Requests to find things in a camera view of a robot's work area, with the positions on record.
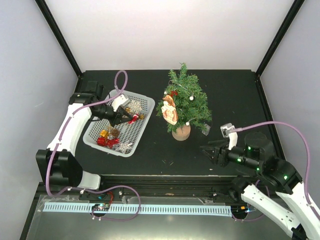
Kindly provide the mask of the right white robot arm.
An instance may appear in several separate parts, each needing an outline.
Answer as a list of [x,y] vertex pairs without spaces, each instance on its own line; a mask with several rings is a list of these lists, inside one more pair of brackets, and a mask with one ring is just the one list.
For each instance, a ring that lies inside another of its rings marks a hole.
[[227,189],[228,198],[255,207],[293,240],[318,240],[320,220],[317,216],[320,210],[312,206],[311,197],[305,194],[305,184],[296,168],[276,156],[272,141],[263,133],[248,133],[244,142],[245,146],[239,147],[231,140],[217,140],[200,149],[214,165],[236,164],[253,170],[260,183],[275,192],[288,208],[262,193],[244,176],[232,180]]

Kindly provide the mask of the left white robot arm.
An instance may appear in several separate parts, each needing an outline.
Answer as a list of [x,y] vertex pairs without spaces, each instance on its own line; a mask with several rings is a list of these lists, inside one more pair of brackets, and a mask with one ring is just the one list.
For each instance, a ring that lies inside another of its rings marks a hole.
[[102,91],[103,86],[94,81],[86,90],[73,93],[56,136],[46,149],[37,151],[35,159],[47,191],[50,185],[57,185],[89,189],[97,200],[107,195],[101,176],[84,171],[75,157],[81,133],[90,119],[108,120],[113,127],[133,119],[125,110],[130,100],[123,91],[116,89],[116,95],[105,100]]

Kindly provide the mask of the red berry sprig ornament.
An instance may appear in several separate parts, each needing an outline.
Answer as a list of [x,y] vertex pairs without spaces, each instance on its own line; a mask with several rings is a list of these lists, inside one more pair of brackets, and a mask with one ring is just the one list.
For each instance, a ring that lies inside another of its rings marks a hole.
[[175,90],[173,90],[173,91],[170,92],[169,95],[170,95],[171,97],[173,97],[173,96],[177,96],[178,93],[177,93]]

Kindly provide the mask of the white plastic basket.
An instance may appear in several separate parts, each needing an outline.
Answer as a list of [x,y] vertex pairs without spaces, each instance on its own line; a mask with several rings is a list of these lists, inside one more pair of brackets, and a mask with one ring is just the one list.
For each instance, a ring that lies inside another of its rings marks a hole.
[[155,101],[152,98],[147,97],[145,95],[126,91],[126,90],[123,92],[123,94],[129,97],[130,102],[132,100],[139,101],[142,107],[142,110],[139,112],[139,114],[144,114],[145,116],[145,119],[137,120],[132,124],[122,123],[120,125],[115,126],[115,129],[118,129],[120,131],[120,134],[118,136],[119,142],[124,143],[126,141],[129,141],[130,143],[133,143],[132,149],[127,150],[126,153],[123,154],[119,151],[115,151],[115,149],[119,146],[119,144],[114,145],[112,149],[109,149],[106,146],[97,145],[97,139],[100,137],[100,132],[102,130],[106,130],[110,126],[109,121],[106,119],[91,122],[87,130],[83,134],[82,139],[86,145],[94,149],[97,149],[99,151],[112,154],[115,156],[127,158],[133,155],[133,153],[135,152],[139,144],[139,141],[151,117],[151,113],[154,110]]

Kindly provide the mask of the red santa figure ornament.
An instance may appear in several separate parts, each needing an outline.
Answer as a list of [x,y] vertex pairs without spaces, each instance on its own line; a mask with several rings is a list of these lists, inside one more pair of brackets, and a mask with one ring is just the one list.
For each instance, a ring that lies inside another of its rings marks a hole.
[[128,124],[133,124],[134,122],[136,122],[139,119],[140,119],[140,116],[138,114],[134,114],[132,116],[132,119],[128,122]]

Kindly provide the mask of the small green christmas tree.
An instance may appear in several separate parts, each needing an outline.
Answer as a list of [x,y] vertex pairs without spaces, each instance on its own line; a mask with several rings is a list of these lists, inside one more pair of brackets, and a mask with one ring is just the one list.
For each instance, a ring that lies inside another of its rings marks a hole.
[[[186,63],[180,64],[179,71],[171,69],[168,77],[167,87],[156,107],[156,115],[165,121],[167,131],[175,140],[185,141],[191,134],[192,126],[201,131],[206,130],[206,124],[213,120],[212,111],[209,109],[208,96],[201,88],[198,76],[188,73]],[[177,95],[172,97],[178,115],[176,125],[168,123],[163,118],[161,110],[164,105],[163,98],[170,95],[171,91],[177,92]]]

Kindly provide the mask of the wooden bauble ornament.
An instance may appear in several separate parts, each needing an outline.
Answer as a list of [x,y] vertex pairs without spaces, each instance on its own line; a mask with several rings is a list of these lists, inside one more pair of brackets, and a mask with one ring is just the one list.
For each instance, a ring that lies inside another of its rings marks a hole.
[[178,113],[173,98],[170,95],[166,95],[162,98],[163,106],[161,112],[163,118],[171,125],[176,125],[178,122]]

